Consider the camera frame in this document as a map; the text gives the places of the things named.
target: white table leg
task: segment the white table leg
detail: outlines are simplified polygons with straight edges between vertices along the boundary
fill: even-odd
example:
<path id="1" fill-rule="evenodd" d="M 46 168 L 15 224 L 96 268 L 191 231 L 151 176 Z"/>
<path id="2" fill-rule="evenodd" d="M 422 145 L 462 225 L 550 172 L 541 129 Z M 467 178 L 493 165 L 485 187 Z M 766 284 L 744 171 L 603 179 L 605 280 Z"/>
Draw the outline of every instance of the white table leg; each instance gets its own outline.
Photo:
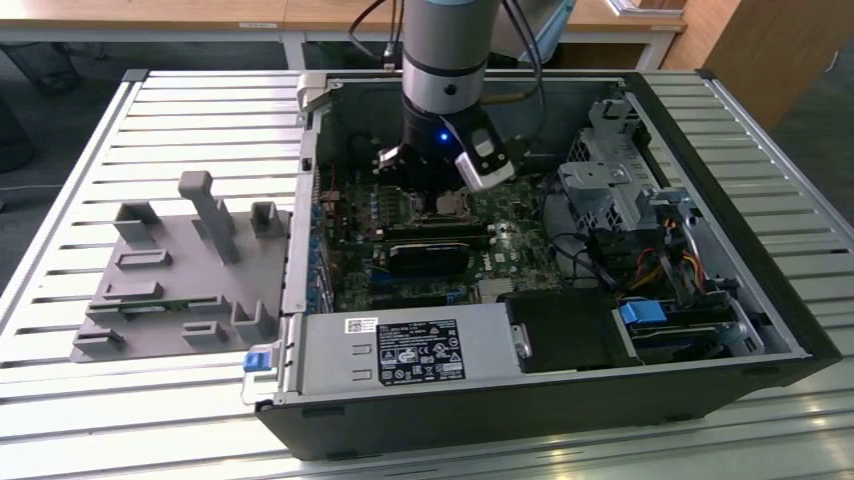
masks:
<path id="1" fill-rule="evenodd" d="M 662 32 L 653 36 L 638 60 L 638 70 L 658 70 L 661 68 L 676 35 L 673 32 Z"/>
<path id="2" fill-rule="evenodd" d="M 282 32 L 282 45 L 285 56 L 289 62 L 289 70 L 306 70 L 306 53 L 303 43 L 306 43 L 305 32 Z"/>

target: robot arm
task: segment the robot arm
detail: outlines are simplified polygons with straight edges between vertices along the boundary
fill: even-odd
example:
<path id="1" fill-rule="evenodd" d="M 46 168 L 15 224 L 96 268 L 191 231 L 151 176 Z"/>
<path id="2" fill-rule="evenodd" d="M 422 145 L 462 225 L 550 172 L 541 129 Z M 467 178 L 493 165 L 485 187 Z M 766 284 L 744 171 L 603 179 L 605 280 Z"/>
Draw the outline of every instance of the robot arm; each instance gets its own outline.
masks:
<path id="1" fill-rule="evenodd" d="M 403 136 L 401 145 L 381 155 L 379 165 L 389 183 L 430 193 L 458 187 L 462 179 L 477 192 L 515 174 L 513 160 L 522 154 L 522 144 L 502 140 L 481 103 L 493 46 L 499 44 L 506 52 L 510 43 L 513 49 L 513 41 L 502 38 L 509 36 L 523 43 L 523 51 L 530 43 L 514 32 L 494 34 L 497 21 L 499 25 L 509 23 L 507 18 L 499 18 L 502 3 L 406 2 Z M 539 0 L 526 2 L 527 8 L 545 20 L 531 43 L 551 43 L 554 49 L 559 35 L 549 32 L 563 31 L 571 2 Z"/>

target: barcode sticker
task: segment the barcode sticker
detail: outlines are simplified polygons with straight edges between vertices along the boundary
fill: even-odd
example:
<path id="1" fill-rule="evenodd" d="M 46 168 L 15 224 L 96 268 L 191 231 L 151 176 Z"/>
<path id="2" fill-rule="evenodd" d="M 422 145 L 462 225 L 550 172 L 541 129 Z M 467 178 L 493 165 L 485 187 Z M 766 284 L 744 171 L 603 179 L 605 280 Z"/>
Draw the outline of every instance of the barcode sticker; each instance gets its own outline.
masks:
<path id="1" fill-rule="evenodd" d="M 377 317 L 349 318 L 345 322 L 345 333 L 377 332 Z"/>
<path id="2" fill-rule="evenodd" d="M 241 22 L 241 28 L 279 28 L 278 23 Z"/>

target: wooden table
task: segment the wooden table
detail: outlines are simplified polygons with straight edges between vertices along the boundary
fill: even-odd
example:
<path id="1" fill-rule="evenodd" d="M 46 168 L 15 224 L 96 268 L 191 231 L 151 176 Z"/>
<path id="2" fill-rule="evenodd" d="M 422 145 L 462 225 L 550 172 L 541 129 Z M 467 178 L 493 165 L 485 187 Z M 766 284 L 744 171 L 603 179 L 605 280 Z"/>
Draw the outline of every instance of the wooden table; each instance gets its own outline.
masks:
<path id="1" fill-rule="evenodd" d="M 347 41 L 353 20 L 370 0 L 287 0 L 282 39 L 293 69 L 305 69 L 303 45 L 313 41 Z M 381 6 L 359 27 L 365 41 L 386 41 L 391 26 L 391 3 Z M 640 70 L 658 69 L 682 19 L 626 18 L 611 11 L 606 0 L 578 0 L 561 43 L 641 44 Z"/>
<path id="2" fill-rule="evenodd" d="M 0 0 L 2 41 L 279 41 L 287 0 Z"/>
<path id="3" fill-rule="evenodd" d="M 279 41 L 289 68 L 302 70 L 303 44 L 347 41 L 347 28 L 369 4 L 370 0 L 0 0 L 0 42 Z M 361 38 L 383 41 L 390 19 L 391 3 L 366 19 Z M 578 0 L 561 41 L 614 48 L 642 45 L 637 68 L 654 69 L 685 26 L 680 19 L 623 18 L 606 0 Z"/>

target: metal roller table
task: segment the metal roller table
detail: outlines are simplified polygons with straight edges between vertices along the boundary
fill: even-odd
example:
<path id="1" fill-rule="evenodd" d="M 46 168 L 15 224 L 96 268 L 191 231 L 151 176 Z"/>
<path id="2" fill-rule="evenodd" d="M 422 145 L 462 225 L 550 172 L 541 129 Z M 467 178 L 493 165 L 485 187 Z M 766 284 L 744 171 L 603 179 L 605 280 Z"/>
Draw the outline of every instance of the metal roller table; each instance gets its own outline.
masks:
<path id="1" fill-rule="evenodd" d="M 301 462 L 242 402 L 242 352 L 68 361 L 120 202 L 151 200 L 159 215 L 188 213 L 176 193 L 188 168 L 211 172 L 231 212 L 258 200 L 290 209 L 297 189 L 299 72 L 130 74 L 0 299 L 0 478 L 748 479 L 852 469 L 854 232 L 717 80 L 694 72 L 645 76 L 841 363 L 702 420 Z M 275 390 L 274 382 L 254 386 L 261 397 Z"/>

